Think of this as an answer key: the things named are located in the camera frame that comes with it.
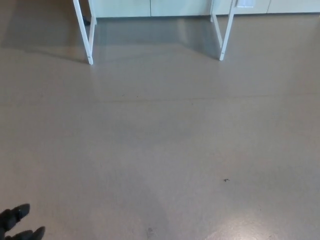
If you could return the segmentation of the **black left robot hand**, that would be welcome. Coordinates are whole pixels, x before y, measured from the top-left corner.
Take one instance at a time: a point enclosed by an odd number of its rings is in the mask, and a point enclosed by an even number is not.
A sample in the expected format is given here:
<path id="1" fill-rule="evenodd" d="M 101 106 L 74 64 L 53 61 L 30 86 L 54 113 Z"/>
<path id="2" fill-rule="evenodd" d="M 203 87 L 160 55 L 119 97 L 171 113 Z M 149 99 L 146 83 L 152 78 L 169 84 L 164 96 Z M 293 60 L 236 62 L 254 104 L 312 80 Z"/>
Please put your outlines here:
<path id="1" fill-rule="evenodd" d="M 42 240 L 46 228 L 44 226 L 39 227 L 35 231 L 24 230 L 13 236 L 6 235 L 11 229 L 13 229 L 17 223 L 19 223 L 24 217 L 30 213 L 30 204 L 25 203 L 18 205 L 12 209 L 5 209 L 0 213 L 0 239 L 1 240 Z"/>

